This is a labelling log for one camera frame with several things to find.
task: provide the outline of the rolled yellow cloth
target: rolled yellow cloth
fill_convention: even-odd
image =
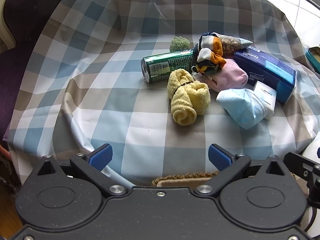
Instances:
[[[170,74],[167,90],[172,117],[182,126],[193,124],[197,115],[203,115],[210,104],[207,84],[194,81],[184,69],[177,69]]]

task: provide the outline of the blue tissue box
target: blue tissue box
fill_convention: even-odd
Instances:
[[[277,91],[277,101],[286,103],[296,81],[294,69],[251,46],[237,51],[234,60],[247,73],[249,85],[258,80]]]

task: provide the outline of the blue gripper pad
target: blue gripper pad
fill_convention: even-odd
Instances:
[[[209,146],[208,150],[209,161],[219,170],[222,171],[226,167],[232,164],[232,160],[221,150],[214,146],[214,144]]]
[[[105,143],[92,153],[87,155],[87,162],[96,168],[98,171],[102,171],[105,166],[112,160],[112,147],[110,144]]]

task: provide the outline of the green broccoli floret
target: green broccoli floret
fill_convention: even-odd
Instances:
[[[181,36],[174,37],[169,47],[170,52],[184,51],[188,49],[190,49],[190,41],[188,41],[188,39],[183,38]]]

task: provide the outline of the checkered fabric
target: checkered fabric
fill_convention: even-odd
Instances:
[[[167,82],[145,83],[140,60],[169,51],[175,35],[205,32],[254,42],[297,70],[289,101],[250,130],[215,101],[187,127],[170,114]],[[285,15],[266,0],[62,0],[29,60],[9,148],[22,182],[46,154],[58,159],[113,147],[109,166],[138,184],[214,171],[212,143],[263,159],[301,152],[319,131],[320,79]]]

